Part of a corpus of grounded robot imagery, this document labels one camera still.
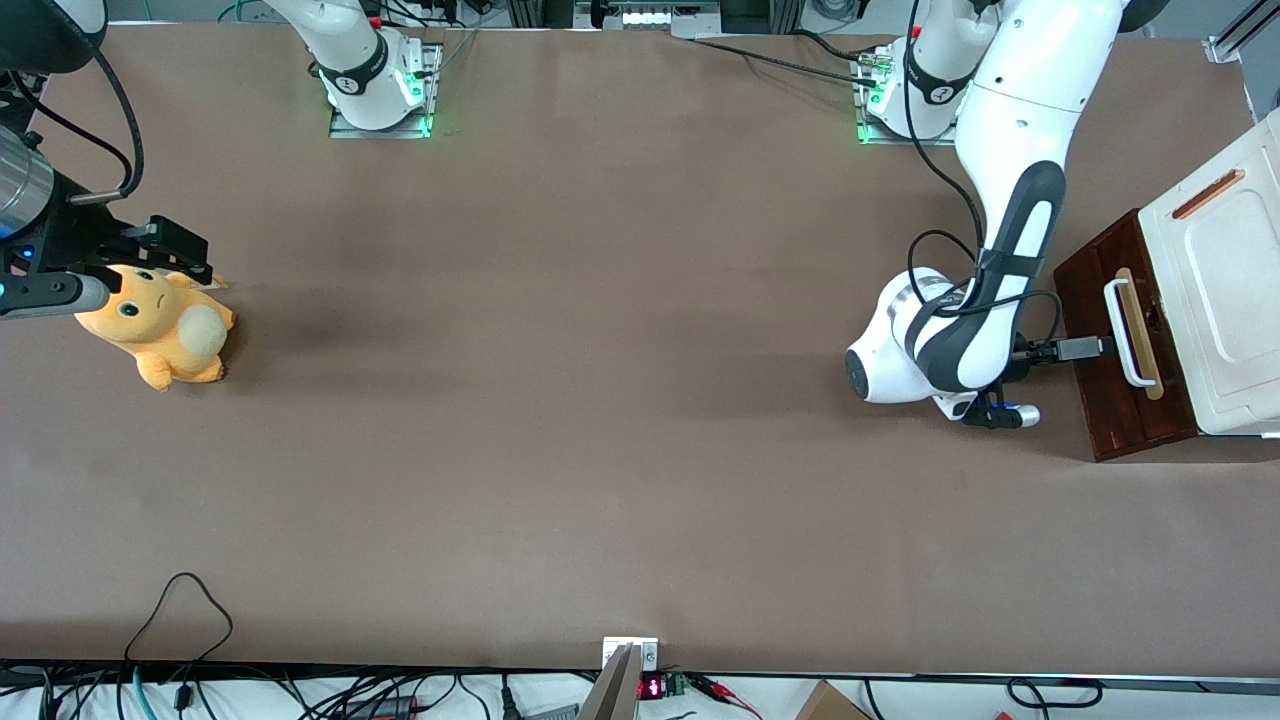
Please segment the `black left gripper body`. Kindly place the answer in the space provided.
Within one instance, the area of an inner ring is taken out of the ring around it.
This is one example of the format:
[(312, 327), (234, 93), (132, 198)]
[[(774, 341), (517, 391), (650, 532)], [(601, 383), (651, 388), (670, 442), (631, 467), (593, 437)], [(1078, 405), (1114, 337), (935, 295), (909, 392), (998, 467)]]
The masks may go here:
[(1004, 383), (1021, 382), (1034, 369), (1053, 365), (1057, 361), (1057, 350), (1053, 341), (1030, 342), (1027, 338), (1015, 338), (1009, 363), (1004, 370)]

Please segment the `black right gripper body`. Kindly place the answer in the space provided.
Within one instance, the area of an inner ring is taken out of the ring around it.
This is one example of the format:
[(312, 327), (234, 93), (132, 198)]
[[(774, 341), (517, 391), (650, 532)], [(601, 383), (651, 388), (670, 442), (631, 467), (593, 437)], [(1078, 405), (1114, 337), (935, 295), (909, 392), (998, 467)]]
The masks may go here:
[(87, 266), (151, 268), (141, 247), (125, 236), (129, 224), (104, 205), (76, 206), (69, 197), (82, 186), (55, 178), (45, 197), (28, 191), (18, 213), (3, 211), (3, 273), (83, 272)]

